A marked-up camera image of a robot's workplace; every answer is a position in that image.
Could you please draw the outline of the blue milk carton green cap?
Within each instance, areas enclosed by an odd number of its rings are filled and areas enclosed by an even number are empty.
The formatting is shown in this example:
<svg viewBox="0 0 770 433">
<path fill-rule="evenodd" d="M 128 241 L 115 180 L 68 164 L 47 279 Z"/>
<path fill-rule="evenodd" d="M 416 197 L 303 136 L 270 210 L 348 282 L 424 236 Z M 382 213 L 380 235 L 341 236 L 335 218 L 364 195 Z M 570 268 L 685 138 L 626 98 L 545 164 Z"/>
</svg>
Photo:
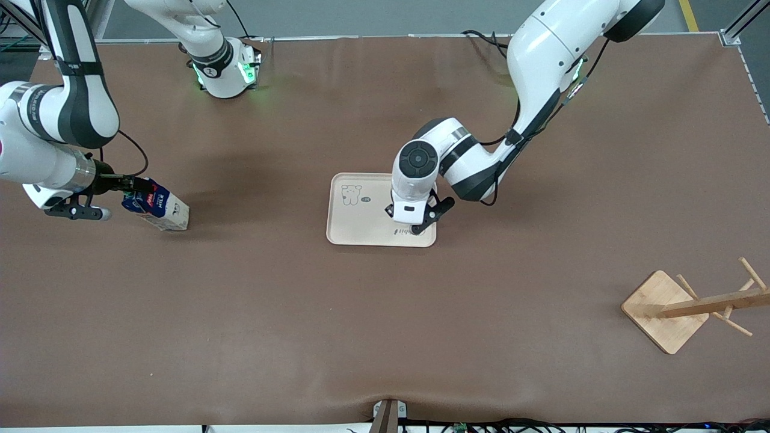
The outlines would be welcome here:
<svg viewBox="0 0 770 433">
<path fill-rule="evenodd" d="M 149 177 L 148 192 L 126 191 L 122 206 L 164 232 L 181 232 L 189 227 L 189 206 L 170 190 Z"/>
</svg>

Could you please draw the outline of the cream tray with rabbit print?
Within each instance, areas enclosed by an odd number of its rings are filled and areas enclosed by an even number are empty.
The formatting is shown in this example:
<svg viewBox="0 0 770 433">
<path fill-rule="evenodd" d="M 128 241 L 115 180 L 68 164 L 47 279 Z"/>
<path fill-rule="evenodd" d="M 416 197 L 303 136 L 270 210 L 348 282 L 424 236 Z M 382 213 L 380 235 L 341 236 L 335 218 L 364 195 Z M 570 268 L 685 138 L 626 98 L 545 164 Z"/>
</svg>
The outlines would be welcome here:
<svg viewBox="0 0 770 433">
<path fill-rule="evenodd" d="M 391 205 L 390 173 L 338 173 L 330 187 L 328 241 L 336 245 L 431 247 L 437 239 L 432 225 L 419 235 L 397 224 L 385 211 Z"/>
</svg>

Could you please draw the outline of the brown table cover mat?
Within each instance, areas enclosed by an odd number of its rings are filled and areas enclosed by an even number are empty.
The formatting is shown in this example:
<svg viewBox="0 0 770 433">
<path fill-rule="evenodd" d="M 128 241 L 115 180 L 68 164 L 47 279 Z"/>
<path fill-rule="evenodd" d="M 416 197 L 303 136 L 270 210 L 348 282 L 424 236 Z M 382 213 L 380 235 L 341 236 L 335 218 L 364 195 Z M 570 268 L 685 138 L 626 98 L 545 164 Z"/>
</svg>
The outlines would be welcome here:
<svg viewBox="0 0 770 433">
<path fill-rule="evenodd" d="M 653 271 L 701 296 L 770 284 L 770 127 L 740 53 L 641 35 L 429 248 L 331 244 L 330 182 L 390 171 L 432 118 L 502 135 L 515 92 L 469 38 L 265 47 L 259 88 L 196 88 L 173 45 L 101 46 L 148 175 L 191 209 L 46 216 L 0 182 L 0 426 L 770 417 L 770 308 L 666 355 L 621 311 Z"/>
</svg>

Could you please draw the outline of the metal table clamp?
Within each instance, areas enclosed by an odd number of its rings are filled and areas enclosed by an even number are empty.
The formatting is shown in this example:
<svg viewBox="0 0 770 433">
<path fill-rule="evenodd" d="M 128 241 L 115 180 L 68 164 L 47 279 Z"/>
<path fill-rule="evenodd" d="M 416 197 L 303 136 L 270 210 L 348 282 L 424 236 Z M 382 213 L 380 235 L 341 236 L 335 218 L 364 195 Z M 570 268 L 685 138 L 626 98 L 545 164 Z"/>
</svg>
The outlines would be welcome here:
<svg viewBox="0 0 770 433">
<path fill-rule="evenodd" d="M 383 399 L 373 408 L 374 419 L 369 433 L 408 433 L 402 421 L 408 419 L 407 404 L 401 400 Z"/>
</svg>

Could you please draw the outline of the wooden mug rack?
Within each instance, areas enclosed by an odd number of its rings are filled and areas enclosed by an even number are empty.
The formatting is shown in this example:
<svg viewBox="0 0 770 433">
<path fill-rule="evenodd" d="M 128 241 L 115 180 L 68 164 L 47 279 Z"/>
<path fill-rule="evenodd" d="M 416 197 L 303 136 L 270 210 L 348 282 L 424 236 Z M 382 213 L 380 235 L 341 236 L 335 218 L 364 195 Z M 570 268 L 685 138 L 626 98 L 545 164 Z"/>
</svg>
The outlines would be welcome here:
<svg viewBox="0 0 770 433">
<path fill-rule="evenodd" d="M 624 301 L 621 311 L 665 354 L 674 355 L 709 320 L 714 318 L 740 334 L 735 310 L 770 306 L 770 284 L 740 257 L 748 280 L 739 290 L 701 298 L 682 274 L 672 277 L 662 269 L 651 273 Z"/>
</svg>

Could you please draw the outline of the aluminium frame profile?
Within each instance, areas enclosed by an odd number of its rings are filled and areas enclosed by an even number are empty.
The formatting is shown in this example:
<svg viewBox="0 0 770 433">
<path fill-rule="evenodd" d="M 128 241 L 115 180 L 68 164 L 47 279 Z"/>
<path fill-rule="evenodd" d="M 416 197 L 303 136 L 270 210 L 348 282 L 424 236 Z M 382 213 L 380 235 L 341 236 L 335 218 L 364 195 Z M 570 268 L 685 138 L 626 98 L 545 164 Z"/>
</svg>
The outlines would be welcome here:
<svg viewBox="0 0 770 433">
<path fill-rule="evenodd" d="M 742 43 L 740 41 L 740 34 L 768 7 L 770 7 L 770 0 L 751 0 L 726 28 L 720 29 L 719 39 L 721 46 L 740 46 Z"/>
<path fill-rule="evenodd" d="M 34 52 L 46 48 L 36 17 L 11 0 L 0 0 L 0 52 Z"/>
</svg>

